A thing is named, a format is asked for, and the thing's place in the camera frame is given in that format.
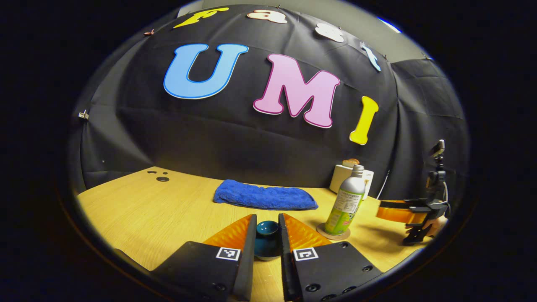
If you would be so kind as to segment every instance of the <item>cork coaster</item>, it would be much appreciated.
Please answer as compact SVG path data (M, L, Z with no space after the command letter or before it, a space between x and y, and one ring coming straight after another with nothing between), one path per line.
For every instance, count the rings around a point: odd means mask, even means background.
M342 235L330 235L324 231L324 222L317 226L317 232L330 240L343 240L349 238L351 235L351 229L347 229Z

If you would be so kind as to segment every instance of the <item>wooden table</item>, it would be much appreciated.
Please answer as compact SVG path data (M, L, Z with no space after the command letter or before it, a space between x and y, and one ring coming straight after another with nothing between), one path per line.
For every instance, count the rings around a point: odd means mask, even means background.
M157 181L160 176L170 180ZM213 202L214 192L222 182L152 167L87 190L78 199L88 219L111 247L153 270L186 241L203 242L248 214L256 214L261 222L278 221L278 214L285 212L315 229L326 221L336 198L326 188L302 188L317 201L318 209L257 210ZM406 237L404 224L375 217L378 205L379 201L372 197L362 202L346 241L381 271L387 271L424 247L430 238L412 247L401 245ZM251 300L284 300L279 259L254 262Z

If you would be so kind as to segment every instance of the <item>blue letter u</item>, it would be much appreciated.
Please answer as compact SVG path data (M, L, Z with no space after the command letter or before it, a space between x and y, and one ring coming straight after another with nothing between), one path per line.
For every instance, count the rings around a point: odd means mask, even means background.
M188 99L213 96L220 92L229 82L238 56L248 51L240 44L221 44L216 49L222 54L214 68L213 75L205 81L193 82L188 73L199 53L207 50L207 44L189 44L175 50L175 57L164 76L164 89L167 93Z

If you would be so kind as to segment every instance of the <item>blue towel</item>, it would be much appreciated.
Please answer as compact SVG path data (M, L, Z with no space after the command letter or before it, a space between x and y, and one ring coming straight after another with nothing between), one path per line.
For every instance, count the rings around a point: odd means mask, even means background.
M299 188L260 188L230 179L216 189L214 202L263 210L313 210L319 207L310 194Z

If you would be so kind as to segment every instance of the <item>pink letter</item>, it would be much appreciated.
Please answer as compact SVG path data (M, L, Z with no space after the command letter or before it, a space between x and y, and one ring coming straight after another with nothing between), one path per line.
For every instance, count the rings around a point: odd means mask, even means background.
M321 70L309 80L304 81L299 64L292 57L281 54L270 54L272 70L268 77L265 93L256 99L253 108L267 114L280 114L284 107L280 103L281 90L285 89L289 114L296 117L306 107L309 100L311 109L304 113L306 122L321 128L330 128L332 119L332 100L339 79L328 71Z

